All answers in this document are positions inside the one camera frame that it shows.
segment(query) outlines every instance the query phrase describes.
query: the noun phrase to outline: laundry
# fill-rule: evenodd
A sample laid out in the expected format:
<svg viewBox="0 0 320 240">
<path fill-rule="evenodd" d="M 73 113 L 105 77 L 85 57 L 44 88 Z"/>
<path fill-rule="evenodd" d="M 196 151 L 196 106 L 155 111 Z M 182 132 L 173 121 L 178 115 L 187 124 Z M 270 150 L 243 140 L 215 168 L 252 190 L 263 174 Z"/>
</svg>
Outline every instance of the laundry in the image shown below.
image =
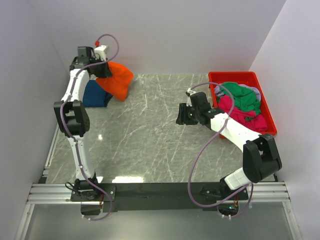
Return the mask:
<svg viewBox="0 0 320 240">
<path fill-rule="evenodd" d="M 109 61 L 108 65 L 112 76 L 106 78 L 98 77 L 95 81 L 106 92 L 123 102 L 128 95 L 129 84 L 134 78 L 134 74 L 120 63 Z"/>
<path fill-rule="evenodd" d="M 235 82 L 225 82 L 222 85 L 231 92 L 234 97 L 234 106 L 240 111 L 255 111 L 256 115 L 261 113 L 260 101 L 257 99 L 253 90 L 239 86 L 239 84 Z M 221 92 L 229 95 L 225 89 L 221 89 Z"/>
<path fill-rule="evenodd" d="M 248 86 L 248 85 L 245 85 L 245 84 L 239 84 L 239 86 L 245 87 L 247 89 L 251 89 L 252 91 L 254 91 L 256 99 L 258 99 L 261 102 L 261 93 L 260 93 L 258 88 L 254 87 L 254 86 Z M 217 97 L 222 97 L 222 96 L 225 95 L 225 93 L 220 90 L 220 86 L 216 86 L 215 87 L 214 94 Z"/>
<path fill-rule="evenodd" d="M 83 94 L 85 108 L 103 108 L 108 105 L 112 95 L 106 92 L 95 80 L 89 80 Z"/>
<path fill-rule="evenodd" d="M 220 98 L 218 103 L 218 108 L 224 110 L 226 113 L 230 111 L 232 107 L 232 100 L 228 95 Z M 262 114 L 256 114 L 255 111 L 241 111 L 239 108 L 234 107 L 230 117 L 242 124 L 243 126 L 251 129 L 255 132 L 266 131 L 268 126 L 265 118 Z"/>
</svg>

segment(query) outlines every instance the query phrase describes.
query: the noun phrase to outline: cable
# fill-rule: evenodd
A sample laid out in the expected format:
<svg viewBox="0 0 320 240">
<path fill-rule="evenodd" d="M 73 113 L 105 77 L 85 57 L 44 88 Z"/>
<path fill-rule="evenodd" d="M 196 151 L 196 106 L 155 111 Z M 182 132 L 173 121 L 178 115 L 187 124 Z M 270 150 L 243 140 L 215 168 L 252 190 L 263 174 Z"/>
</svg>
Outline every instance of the cable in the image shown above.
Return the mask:
<svg viewBox="0 0 320 240">
<path fill-rule="evenodd" d="M 201 85 L 206 85 L 206 84 L 209 84 L 209 85 L 215 85 L 215 86 L 219 86 L 220 88 L 223 88 L 230 96 L 231 98 L 231 101 L 232 101 L 232 106 L 231 106 L 231 109 L 228 113 L 228 116 L 230 116 L 230 114 L 232 113 L 232 111 L 234 110 L 234 107 L 235 107 L 235 99 L 234 99 L 234 96 L 232 95 L 232 93 L 226 88 L 224 87 L 223 85 L 221 84 L 218 84 L 218 83 L 215 83 L 215 82 L 203 82 L 203 83 L 200 83 L 200 84 L 197 84 L 193 87 L 191 87 L 190 89 L 193 90 Z M 188 184 L 187 184 L 187 189 L 188 189 L 188 194 L 189 194 L 189 197 L 191 199 L 191 201 L 197 205 L 198 207 L 201 207 L 201 208 L 212 208 L 212 207 L 216 207 L 222 203 L 224 203 L 225 201 L 229 200 L 230 198 L 232 198 L 233 196 L 235 196 L 236 194 L 240 193 L 241 191 L 243 191 L 244 189 L 246 189 L 246 187 L 248 187 L 249 185 L 244 185 L 242 186 L 241 188 L 239 188 L 238 190 L 236 190 L 235 192 L 233 192 L 232 194 L 230 194 L 229 196 L 227 196 L 226 198 L 222 199 L 221 201 L 219 202 L 216 202 L 216 203 L 213 203 L 213 204 L 208 204 L 208 205 L 204 205 L 204 204 L 201 204 L 201 203 L 198 203 L 194 197 L 192 196 L 192 193 L 191 193 L 191 179 L 192 179 L 192 174 L 195 170 L 195 167 L 196 167 L 196 164 L 199 160 L 199 157 L 200 155 L 202 154 L 202 152 L 206 149 L 206 147 L 225 129 L 225 127 L 227 126 L 227 123 L 228 123 L 228 120 L 229 120 L 229 117 L 227 117 L 224 121 L 224 124 L 222 126 L 222 128 L 216 132 L 215 135 L 213 135 L 213 137 L 211 137 L 209 139 L 209 141 L 206 142 L 206 144 L 202 147 L 202 149 L 200 150 L 200 152 L 197 154 L 196 158 L 195 158 L 195 161 L 193 163 L 193 166 L 191 168 L 191 171 L 190 171 L 190 174 L 189 174 L 189 178 L 188 178 Z"/>
<path fill-rule="evenodd" d="M 244 206 L 244 208 L 241 210 L 241 211 L 238 211 L 237 214 L 235 215 L 232 215 L 232 216 L 226 216 L 226 215 L 223 215 L 222 217 L 225 218 L 225 219 L 228 219 L 228 218 L 235 218 L 237 216 L 239 216 L 240 214 L 242 214 L 249 206 L 251 200 L 252 200 L 252 195 L 254 193 L 254 184 L 251 183 L 251 192 L 250 192 L 250 196 L 249 196 L 249 199 L 248 201 L 246 202 L 246 205 Z"/>
<path fill-rule="evenodd" d="M 238 197 L 238 195 L 235 195 L 234 196 L 234 200 L 233 200 L 233 204 L 234 204 L 234 206 L 237 208 L 238 206 L 239 206 L 239 197 Z"/>
<path fill-rule="evenodd" d="M 116 46 L 117 46 L 117 50 L 116 50 L 114 56 L 112 56 L 110 59 L 107 59 L 106 61 L 96 62 L 96 63 L 88 64 L 88 65 L 82 67 L 82 68 L 75 74 L 75 77 L 73 78 L 73 82 L 72 82 L 71 89 L 70 89 L 70 92 L 69 92 L 69 96 L 68 96 L 67 99 L 62 103 L 62 105 L 61 105 L 61 107 L 60 107 L 60 118 L 61 118 L 61 121 L 62 121 L 62 125 L 63 125 L 66 133 L 68 134 L 68 136 L 69 136 L 70 138 L 72 138 L 73 141 L 74 141 L 74 143 L 75 143 L 74 145 L 75 145 L 76 157 L 77 157 L 77 160 L 78 160 L 78 164 L 79 164 L 79 167 L 80 167 L 80 171 L 81 171 L 82 176 L 84 177 L 84 179 L 85 179 L 91 186 L 93 186 L 95 189 L 99 190 L 99 191 L 102 192 L 104 195 L 106 195 L 106 197 L 107 197 L 107 198 L 109 199 L 109 201 L 110 201 L 110 208 L 109 208 L 109 211 L 107 212 L 106 215 L 104 215 L 104 216 L 102 216 L 102 217 L 98 217 L 98 218 L 90 218 L 90 217 L 88 217 L 88 216 L 84 216 L 84 218 L 88 219 L 89 221 L 99 221 L 99 220 L 105 219 L 107 216 L 109 216 L 109 214 L 111 213 L 111 210 L 112 210 L 112 198 L 109 196 L 108 193 L 106 193 L 105 190 L 103 190 L 102 188 L 98 187 L 98 186 L 95 185 L 93 182 L 91 182 L 91 181 L 88 179 L 85 171 L 83 170 L 83 164 L 82 164 L 81 159 L 80 159 L 80 151 L 79 151 L 79 147 L 78 147 L 78 141 L 77 141 L 77 139 L 71 134 L 70 130 L 68 129 L 66 120 L 65 120 L 65 118 L 64 118 L 64 107 L 65 107 L 65 105 L 67 104 L 67 102 L 71 99 L 72 93 L 73 93 L 74 88 L 75 88 L 76 80 L 77 80 L 79 74 L 80 74 L 83 70 L 85 70 L 85 69 L 87 69 L 87 68 L 90 68 L 90 67 L 93 67 L 93 66 L 97 66 L 97 65 L 101 65 L 101 64 L 106 64 L 107 62 L 113 60 L 113 59 L 118 55 L 118 53 L 119 53 L 119 42 L 118 42 L 118 40 L 117 40 L 113 35 L 111 35 L 111 34 L 103 34 L 103 35 L 101 35 L 101 36 L 98 38 L 98 40 L 97 40 L 95 43 L 96 43 L 96 44 L 97 44 L 97 42 L 99 43 L 99 40 L 100 40 L 102 37 L 104 37 L 104 36 L 109 36 L 109 37 L 111 37 L 111 38 L 113 38 L 113 39 L 115 40 Z"/>
<path fill-rule="evenodd" d="M 73 184 L 72 184 L 71 182 L 69 182 L 69 181 L 67 181 L 67 182 L 64 184 L 64 186 L 65 186 L 67 189 L 71 190 L 71 191 L 74 190 Z"/>
<path fill-rule="evenodd" d="M 93 56 L 95 56 L 95 51 L 93 47 L 91 47 L 91 52 L 93 53 Z"/>
<path fill-rule="evenodd" d="M 96 55 L 98 55 L 98 56 L 99 56 L 99 60 L 101 60 L 100 54 L 99 54 L 99 53 L 95 53 L 95 54 L 94 54 L 94 57 L 96 57 Z"/>
</svg>

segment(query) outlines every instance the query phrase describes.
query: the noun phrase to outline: gray marble surface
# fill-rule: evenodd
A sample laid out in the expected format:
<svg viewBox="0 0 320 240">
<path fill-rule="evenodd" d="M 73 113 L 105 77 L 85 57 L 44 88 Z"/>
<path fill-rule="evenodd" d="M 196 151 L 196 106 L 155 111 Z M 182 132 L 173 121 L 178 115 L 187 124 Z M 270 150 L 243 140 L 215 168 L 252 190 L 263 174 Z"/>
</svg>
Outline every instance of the gray marble surface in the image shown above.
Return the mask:
<svg viewBox="0 0 320 240">
<path fill-rule="evenodd" d="M 207 75 L 141 74 L 124 102 L 113 97 L 107 108 L 87 108 L 90 157 L 102 182 L 187 182 L 197 153 L 214 132 L 175 121 L 186 90 L 202 82 L 208 82 Z M 212 100 L 207 85 L 196 90 Z M 241 166 L 242 152 L 217 138 L 201 155 L 193 181 L 219 181 Z M 75 176 L 71 147 L 59 132 L 46 183 L 73 182 Z"/>
</svg>

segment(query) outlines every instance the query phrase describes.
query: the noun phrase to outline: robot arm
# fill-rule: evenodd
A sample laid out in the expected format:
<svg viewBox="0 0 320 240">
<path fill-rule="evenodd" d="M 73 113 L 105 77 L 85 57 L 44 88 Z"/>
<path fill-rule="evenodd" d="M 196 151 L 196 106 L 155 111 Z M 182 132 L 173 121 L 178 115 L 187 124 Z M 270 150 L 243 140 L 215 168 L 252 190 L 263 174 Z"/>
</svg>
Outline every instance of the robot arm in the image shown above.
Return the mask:
<svg viewBox="0 0 320 240">
<path fill-rule="evenodd" d="M 176 123 L 179 125 L 202 124 L 218 132 L 228 114 L 220 108 L 211 108 L 204 92 L 188 89 L 187 103 L 180 103 Z M 261 135 L 229 118 L 221 132 L 243 152 L 242 167 L 220 180 L 226 192 L 236 190 L 249 183 L 258 183 L 282 168 L 275 139 L 270 134 Z"/>
<path fill-rule="evenodd" d="M 70 65 L 70 79 L 66 92 L 61 101 L 55 102 L 53 106 L 59 128 L 65 134 L 71 145 L 76 168 L 76 178 L 80 181 L 84 181 L 85 178 L 80 170 L 75 141 L 73 138 L 69 137 L 63 127 L 60 116 L 60 108 L 62 103 L 66 101 L 68 99 L 68 96 L 70 95 L 74 77 L 79 69 L 92 63 L 104 62 L 107 59 L 107 50 L 108 46 L 105 45 L 100 45 L 95 49 L 88 46 L 78 47 L 78 56 L 74 58 L 72 64 Z M 71 134 L 77 140 L 79 156 L 84 173 L 86 174 L 88 179 L 91 179 L 93 182 L 95 182 L 96 174 L 89 155 L 88 134 L 86 133 L 90 129 L 90 120 L 82 103 L 84 92 L 90 79 L 90 74 L 94 74 L 100 78 L 107 78 L 112 76 L 107 63 L 89 67 L 88 69 L 83 70 L 78 75 L 73 88 L 73 92 L 71 94 L 71 98 L 63 109 L 63 117 Z"/>
</svg>

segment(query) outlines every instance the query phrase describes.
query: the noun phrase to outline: white wall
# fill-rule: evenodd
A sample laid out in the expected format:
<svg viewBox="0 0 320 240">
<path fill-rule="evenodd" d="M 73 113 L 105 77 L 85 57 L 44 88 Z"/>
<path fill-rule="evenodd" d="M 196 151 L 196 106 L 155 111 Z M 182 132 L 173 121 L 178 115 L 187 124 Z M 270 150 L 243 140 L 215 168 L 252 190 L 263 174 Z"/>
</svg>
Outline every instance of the white wall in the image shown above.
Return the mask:
<svg viewBox="0 0 320 240">
<path fill-rule="evenodd" d="M 64 65 L 103 33 L 135 73 L 247 71 L 285 0 L 29 0 Z M 104 40 L 113 48 L 112 40 Z"/>
<path fill-rule="evenodd" d="M 41 176 L 68 82 L 25 0 L 0 8 L 0 239 L 13 239 L 32 182 Z"/>
<path fill-rule="evenodd" d="M 319 0 L 287 0 L 250 68 L 275 120 L 280 176 L 305 240 L 320 239 L 319 13 Z"/>
</svg>

